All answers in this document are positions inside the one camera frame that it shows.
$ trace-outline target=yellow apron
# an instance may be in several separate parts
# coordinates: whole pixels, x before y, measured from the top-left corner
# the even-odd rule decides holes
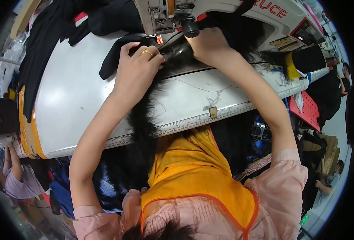
[[[159,138],[161,145],[169,147],[155,156],[150,189],[142,195],[141,228],[147,206],[155,201],[205,197],[218,204],[247,239],[258,214],[255,192],[232,178],[208,125],[191,129],[191,133],[186,138],[181,133]]]

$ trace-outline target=pink shirt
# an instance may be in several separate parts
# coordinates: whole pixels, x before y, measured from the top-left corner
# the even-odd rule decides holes
[[[249,239],[296,239],[300,229],[302,190],[308,170],[299,161],[298,152],[285,149],[272,157],[268,170],[244,186],[258,196],[259,212]],[[106,214],[97,207],[82,206],[74,210],[73,226],[79,240],[121,239],[122,234],[138,222],[141,213],[141,193],[130,190],[122,203],[122,216]],[[161,229],[170,220],[180,226],[192,225],[196,239],[242,239],[223,210],[212,200],[190,197],[157,201],[145,219],[145,235]]]

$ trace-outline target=woman's left hand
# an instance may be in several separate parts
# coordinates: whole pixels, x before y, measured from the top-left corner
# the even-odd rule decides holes
[[[155,46],[141,46],[130,57],[129,50],[139,44],[131,42],[121,47],[116,82],[111,93],[120,104],[129,109],[142,99],[160,69],[160,64],[165,61]]]

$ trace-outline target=woman's right hand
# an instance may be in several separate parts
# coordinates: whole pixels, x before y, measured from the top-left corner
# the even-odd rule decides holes
[[[194,38],[187,38],[193,49],[194,57],[206,65],[218,68],[224,58],[230,57],[233,50],[218,27],[204,28]]]

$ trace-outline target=person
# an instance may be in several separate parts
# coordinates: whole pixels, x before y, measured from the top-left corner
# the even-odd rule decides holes
[[[340,89],[341,89],[341,97],[345,96],[348,94],[350,91],[350,81],[349,81],[349,76],[350,76],[350,70],[349,70],[349,65],[345,62],[343,62],[343,74],[344,77],[342,78],[339,73],[338,78],[340,80]]]
[[[16,199],[29,199],[49,189],[51,179],[47,160],[20,159],[12,144],[5,147],[5,161],[0,168],[0,190]]]
[[[217,68],[248,94],[272,133],[268,170],[244,185],[232,178],[208,125],[159,138],[149,189],[131,189],[118,214],[103,212],[93,172],[109,135],[146,90],[165,60],[155,46],[132,57],[121,48],[114,89],[86,128],[69,167],[74,228],[84,239],[296,239],[307,168],[299,160],[290,118],[275,90],[235,50],[222,31],[205,28],[187,39],[194,57]]]
[[[320,180],[316,180],[315,186],[318,188],[318,192],[314,200],[313,209],[320,207],[321,204],[333,194],[333,189],[337,187],[343,169],[344,162],[338,160],[333,175],[328,176],[325,185]]]

